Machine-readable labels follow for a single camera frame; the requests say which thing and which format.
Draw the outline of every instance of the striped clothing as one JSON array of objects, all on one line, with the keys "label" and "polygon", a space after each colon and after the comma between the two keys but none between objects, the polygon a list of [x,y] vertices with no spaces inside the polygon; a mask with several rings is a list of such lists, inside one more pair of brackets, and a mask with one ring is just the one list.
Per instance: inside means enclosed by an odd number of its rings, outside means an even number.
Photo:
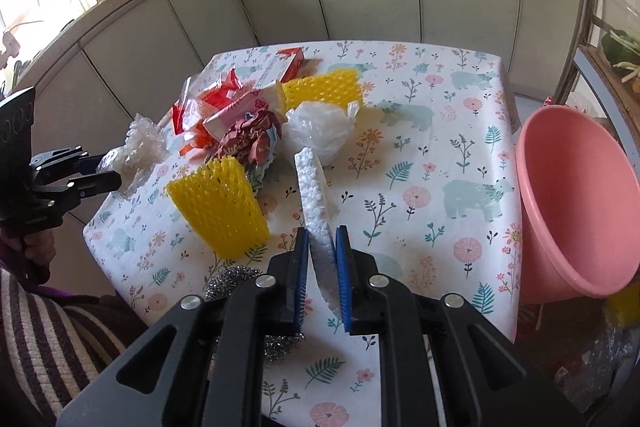
[{"label": "striped clothing", "polygon": [[121,299],[57,303],[26,292],[3,268],[0,311],[0,382],[17,383],[46,425],[145,330]]}]

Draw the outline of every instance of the metal pole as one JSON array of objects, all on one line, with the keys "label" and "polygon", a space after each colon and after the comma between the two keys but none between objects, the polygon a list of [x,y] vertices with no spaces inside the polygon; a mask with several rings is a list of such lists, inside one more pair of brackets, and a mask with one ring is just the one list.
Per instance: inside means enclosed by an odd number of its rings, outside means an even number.
[{"label": "metal pole", "polygon": [[560,81],[554,92],[553,103],[564,104],[569,96],[575,81],[578,78],[578,68],[574,64],[575,50],[579,44],[588,44],[591,33],[591,17],[593,17],[596,0],[580,0],[578,5],[578,18],[575,23],[574,37],[569,46],[569,53],[564,68],[560,75]]}]

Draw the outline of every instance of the hand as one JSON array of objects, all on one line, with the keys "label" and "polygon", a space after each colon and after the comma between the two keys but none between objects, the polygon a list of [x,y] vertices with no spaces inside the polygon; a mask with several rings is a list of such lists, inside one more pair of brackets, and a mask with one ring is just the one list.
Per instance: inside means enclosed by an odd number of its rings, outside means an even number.
[{"label": "hand", "polygon": [[[7,237],[4,230],[0,229],[0,238],[15,251],[22,251],[22,242],[19,237]],[[27,245],[24,251],[24,256],[27,259],[41,266],[49,266],[56,255],[56,246],[51,230],[30,233],[24,237],[24,242]]]}]

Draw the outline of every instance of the table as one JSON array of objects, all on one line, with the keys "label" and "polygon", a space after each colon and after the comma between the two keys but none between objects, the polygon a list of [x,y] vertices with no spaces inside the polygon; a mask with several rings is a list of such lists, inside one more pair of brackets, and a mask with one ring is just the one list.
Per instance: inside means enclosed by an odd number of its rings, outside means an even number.
[{"label": "table", "polygon": [[[281,48],[213,57],[196,83],[205,87],[232,65],[240,78]],[[520,281],[520,196],[511,132],[519,125],[500,59],[425,44],[310,42],[302,73],[353,67],[366,107],[356,133],[325,169],[351,245],[372,253],[382,273],[431,297],[465,296],[508,338],[515,335]],[[110,195],[84,229],[94,258],[116,290],[152,324],[227,266],[190,229],[165,184],[195,169],[199,153],[165,120],[171,157],[128,200]],[[271,230],[266,245],[240,263],[266,269],[292,248],[303,225],[296,173],[282,159],[259,201]],[[309,269],[305,341],[264,371],[263,412],[286,426],[380,424],[380,364],[375,336],[350,337],[327,308]],[[314,376],[316,362],[335,376]]]}]

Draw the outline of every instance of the tiled wall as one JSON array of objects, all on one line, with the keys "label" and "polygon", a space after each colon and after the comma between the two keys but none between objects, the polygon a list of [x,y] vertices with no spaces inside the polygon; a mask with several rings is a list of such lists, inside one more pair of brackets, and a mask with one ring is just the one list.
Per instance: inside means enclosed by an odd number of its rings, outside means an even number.
[{"label": "tiled wall", "polygon": [[[159,120],[185,78],[213,54],[257,44],[359,38],[466,47],[500,54],[516,91],[545,96],[558,81],[577,13],[577,0],[242,2],[251,23],[240,0],[131,0],[98,20],[36,84],[34,150],[81,144],[94,153],[117,146],[137,112]],[[61,35],[52,48],[66,40]],[[18,87],[39,80],[29,75],[39,60]],[[71,223],[56,235],[79,233],[100,204],[92,199],[73,210]],[[77,239],[61,235],[60,242],[74,249],[60,253],[68,266],[70,259],[88,255]],[[97,266],[85,265],[93,270],[85,277],[100,280],[95,287],[102,289],[106,279]],[[75,274],[61,269],[54,280],[63,289],[83,291],[84,281]]]}]

